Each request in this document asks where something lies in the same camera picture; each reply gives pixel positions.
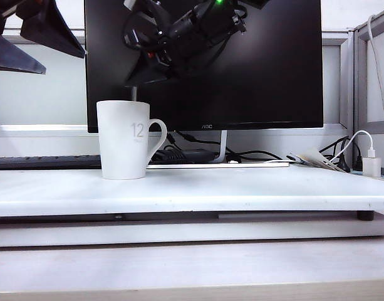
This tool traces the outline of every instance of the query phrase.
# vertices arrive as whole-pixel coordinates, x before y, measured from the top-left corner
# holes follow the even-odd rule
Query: mug handle
[[[150,128],[152,126],[152,124],[158,124],[161,127],[161,138],[157,142],[157,144],[150,150],[150,152],[148,152],[146,165],[148,165],[148,163],[152,159],[155,152],[157,152],[158,149],[161,147],[161,145],[163,145],[163,143],[165,142],[165,140],[167,138],[167,133],[168,133],[167,126],[165,125],[165,123],[162,120],[150,119],[150,121],[148,123],[148,127]]]

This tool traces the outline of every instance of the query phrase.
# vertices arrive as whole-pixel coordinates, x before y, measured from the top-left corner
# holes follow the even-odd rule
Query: white cable
[[[374,142],[373,142],[373,137],[370,135],[369,132],[366,132],[365,130],[359,130],[357,131],[352,139],[350,139],[349,143],[347,146],[345,146],[345,148],[343,150],[341,150],[334,158],[332,158],[330,160],[330,162],[333,162],[336,158],[338,158],[340,155],[342,155],[344,153],[345,150],[348,149],[348,147],[350,146],[350,144],[353,142],[353,140],[355,139],[355,137],[360,134],[360,133],[363,133],[363,134],[366,134],[369,138],[370,138],[370,148],[368,149],[368,157],[370,158],[375,158],[375,149],[374,149]]]
[[[297,163],[298,164],[299,162],[294,160],[270,160],[264,163]]]
[[[380,62],[380,56],[378,55],[378,50],[375,46],[374,39],[373,39],[373,31],[371,30],[371,21],[374,17],[375,17],[375,15],[372,15],[368,18],[367,27],[368,27],[368,34],[370,35],[370,44],[371,44],[371,47],[373,48],[373,52],[374,52],[375,66],[377,69],[378,84],[380,85],[382,106],[384,109],[384,84],[382,81],[381,69],[380,69],[380,66],[378,65]]]

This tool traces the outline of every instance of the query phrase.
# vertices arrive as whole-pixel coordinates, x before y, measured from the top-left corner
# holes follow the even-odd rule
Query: metal frame
[[[373,36],[384,33],[384,11],[372,22]],[[355,30],[355,130],[384,134],[384,121],[367,121],[367,42],[370,40],[367,24]]]
[[[323,46],[339,46],[341,48],[340,78],[340,125],[346,135],[353,133],[353,31],[324,31]]]

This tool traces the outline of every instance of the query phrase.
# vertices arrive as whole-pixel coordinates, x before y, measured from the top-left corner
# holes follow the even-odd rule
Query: black object
[[[100,169],[99,155],[0,157],[0,170],[14,169]]]
[[[196,150],[158,150],[151,164],[208,163],[215,159],[215,152]],[[99,155],[0,157],[0,170],[15,169],[101,169]]]
[[[203,164],[213,161],[215,152],[205,149],[178,150],[167,149],[158,150],[152,157],[152,164]]]
[[[357,211],[357,219],[360,221],[373,221],[374,211]]]
[[[354,171],[363,171],[363,159],[360,155],[357,156],[356,163],[353,166]]]
[[[79,58],[85,51],[66,25],[55,0],[0,0],[0,70],[44,74],[46,68],[2,37],[6,19],[23,19],[21,36]]]
[[[340,161],[338,162],[338,164],[336,166],[338,166],[340,169],[342,169],[345,172],[350,172],[350,167],[346,163],[344,154],[340,155]]]
[[[175,22],[203,2],[160,0],[160,7]],[[151,118],[162,119],[169,131],[322,127],[320,0],[270,0],[262,9],[244,7],[244,34],[227,35],[198,55],[193,34],[182,35],[180,39],[192,40],[189,44],[185,38],[179,51],[190,48],[193,55],[185,55],[186,65],[171,65],[167,74],[145,63],[143,56],[153,43],[140,42],[145,46],[140,50],[124,43],[124,27],[128,34],[131,29],[145,33],[148,40],[158,34],[156,25],[139,15],[129,18],[132,12],[123,1],[85,1],[89,132],[98,131],[97,101],[132,99],[128,80],[143,70],[143,80],[148,76],[153,83],[138,85],[137,100],[149,103]],[[218,25],[208,30],[219,33],[223,28]],[[157,81],[157,75],[169,80]]]
[[[269,0],[251,0],[262,9]],[[182,78],[211,65],[224,51],[229,38],[246,31],[243,21],[247,8],[243,0],[200,0],[181,17],[160,1],[125,1],[131,11],[124,20],[123,42],[141,55],[127,85]],[[142,19],[145,26],[138,24]],[[222,43],[204,64],[196,67],[194,58]]]

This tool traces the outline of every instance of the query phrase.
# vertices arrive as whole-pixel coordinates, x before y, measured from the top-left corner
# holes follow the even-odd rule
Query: computer monitor
[[[179,18],[201,2],[160,5]],[[150,104],[151,118],[162,119],[169,130],[323,126],[321,1],[243,5],[247,31],[233,34],[210,66],[137,87],[137,100]],[[85,1],[89,132],[98,131],[98,101],[132,99],[127,81],[140,53],[124,45],[129,14],[122,0]]]

